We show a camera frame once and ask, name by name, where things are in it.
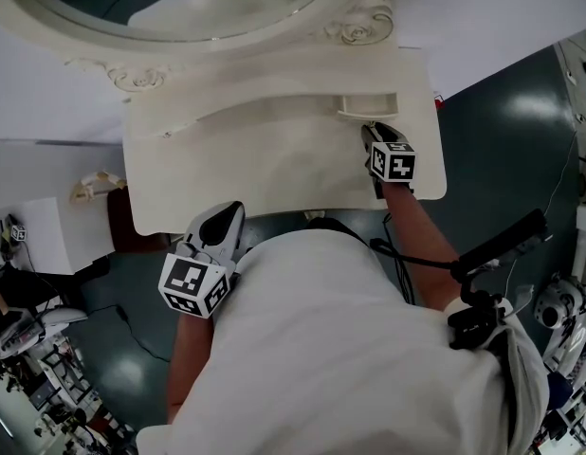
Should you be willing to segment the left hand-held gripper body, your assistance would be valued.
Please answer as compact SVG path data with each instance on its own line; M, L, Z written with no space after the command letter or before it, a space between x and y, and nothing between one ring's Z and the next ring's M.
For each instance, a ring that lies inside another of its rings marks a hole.
M209 319L240 278L234 254L246 219L240 201L214 206L192 219L164 261L158 291L178 313Z

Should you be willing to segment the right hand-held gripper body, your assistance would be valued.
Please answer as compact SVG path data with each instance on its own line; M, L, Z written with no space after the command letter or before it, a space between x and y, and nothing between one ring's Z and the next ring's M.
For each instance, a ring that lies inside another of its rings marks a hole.
M416 151L399 131L400 136L380 136L375 128L372 128L372 132L375 136L373 145L363 145L368 155L365 167L372 177L375 197L382 200L382 185L385 183L400 184L408 189L411 187Z

